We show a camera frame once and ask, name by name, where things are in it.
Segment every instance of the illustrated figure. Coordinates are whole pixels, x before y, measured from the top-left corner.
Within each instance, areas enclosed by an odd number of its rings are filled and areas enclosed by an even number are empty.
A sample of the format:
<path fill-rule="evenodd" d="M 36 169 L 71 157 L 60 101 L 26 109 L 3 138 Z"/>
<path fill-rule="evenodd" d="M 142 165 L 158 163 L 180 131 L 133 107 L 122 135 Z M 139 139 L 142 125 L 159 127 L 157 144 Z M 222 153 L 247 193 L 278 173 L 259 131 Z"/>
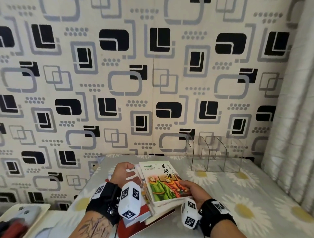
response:
<path fill-rule="evenodd" d="M 173 181 L 171 177 L 166 176 L 165 180 L 166 180 L 166 185 L 174 192 L 176 197 L 181 197 L 181 193 L 184 193 L 187 191 L 185 187 L 179 184 L 178 181 Z"/>
<path fill-rule="evenodd" d="M 176 198 L 174 192 L 164 183 L 149 177 L 149 184 L 152 189 L 155 202 Z"/>

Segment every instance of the black wristband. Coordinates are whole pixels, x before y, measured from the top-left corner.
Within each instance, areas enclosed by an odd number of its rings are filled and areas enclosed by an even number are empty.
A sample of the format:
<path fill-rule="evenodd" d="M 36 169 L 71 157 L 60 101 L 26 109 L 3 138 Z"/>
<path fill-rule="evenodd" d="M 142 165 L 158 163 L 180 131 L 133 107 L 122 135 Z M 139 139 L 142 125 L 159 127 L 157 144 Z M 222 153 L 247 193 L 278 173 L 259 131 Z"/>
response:
<path fill-rule="evenodd" d="M 222 220 L 230 220 L 236 225 L 233 217 L 229 214 L 229 210 L 213 198 L 205 201 L 198 213 L 202 216 L 200 227 L 204 236 L 210 237 L 214 226 Z"/>
<path fill-rule="evenodd" d="M 116 184 L 108 182 L 104 186 L 99 187 L 94 196 L 98 192 L 101 193 L 100 196 L 96 199 L 92 198 L 86 208 L 86 212 L 98 212 L 106 217 L 114 226 L 119 223 L 120 220 L 117 204 L 120 201 L 121 188 L 119 188 Z"/>

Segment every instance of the clear acrylic organizer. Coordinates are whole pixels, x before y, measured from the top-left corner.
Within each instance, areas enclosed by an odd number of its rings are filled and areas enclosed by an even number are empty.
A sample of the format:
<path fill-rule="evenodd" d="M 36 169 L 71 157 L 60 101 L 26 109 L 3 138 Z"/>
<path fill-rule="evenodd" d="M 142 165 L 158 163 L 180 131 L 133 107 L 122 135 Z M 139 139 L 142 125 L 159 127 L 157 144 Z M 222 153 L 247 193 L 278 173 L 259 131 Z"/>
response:
<path fill-rule="evenodd" d="M 186 138 L 186 156 L 192 171 L 239 172 L 245 143 L 237 138 L 194 136 Z"/>

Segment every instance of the wallpaper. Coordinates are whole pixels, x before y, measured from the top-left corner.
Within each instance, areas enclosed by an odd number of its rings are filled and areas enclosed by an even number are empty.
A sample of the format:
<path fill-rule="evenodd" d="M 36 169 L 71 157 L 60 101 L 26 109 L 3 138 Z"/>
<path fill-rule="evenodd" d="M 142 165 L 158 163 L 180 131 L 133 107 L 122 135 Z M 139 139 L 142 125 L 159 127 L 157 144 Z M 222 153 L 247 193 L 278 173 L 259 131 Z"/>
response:
<path fill-rule="evenodd" d="M 98 156 L 184 155 L 187 133 L 260 164 L 302 6 L 1 0 L 1 205 L 66 210 Z"/>

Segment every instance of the white curtain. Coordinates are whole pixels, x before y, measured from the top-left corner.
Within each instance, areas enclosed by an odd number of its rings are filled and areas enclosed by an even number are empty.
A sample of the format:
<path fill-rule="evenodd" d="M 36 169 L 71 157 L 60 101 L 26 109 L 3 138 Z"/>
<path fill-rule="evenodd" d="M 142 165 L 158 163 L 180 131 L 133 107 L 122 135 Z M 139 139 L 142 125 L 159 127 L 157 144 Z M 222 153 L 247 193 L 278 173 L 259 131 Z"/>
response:
<path fill-rule="evenodd" d="M 314 1 L 305 2 L 263 170 L 314 215 Z"/>

